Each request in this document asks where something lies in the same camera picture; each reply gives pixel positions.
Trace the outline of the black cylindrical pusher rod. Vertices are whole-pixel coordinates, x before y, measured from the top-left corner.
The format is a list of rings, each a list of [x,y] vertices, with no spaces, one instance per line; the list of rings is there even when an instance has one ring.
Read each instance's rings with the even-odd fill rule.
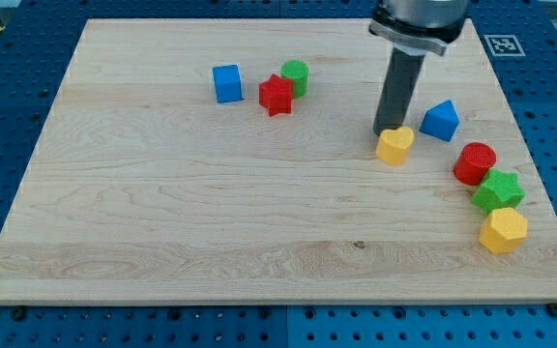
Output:
[[[376,135],[403,125],[424,61],[393,48],[372,129]]]

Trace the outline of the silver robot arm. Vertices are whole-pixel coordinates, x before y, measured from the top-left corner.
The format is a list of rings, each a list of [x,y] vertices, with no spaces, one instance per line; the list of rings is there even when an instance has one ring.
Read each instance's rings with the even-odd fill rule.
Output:
[[[379,135],[403,125],[425,56],[442,56],[462,31],[468,0],[380,0],[370,34],[392,44],[372,129]]]

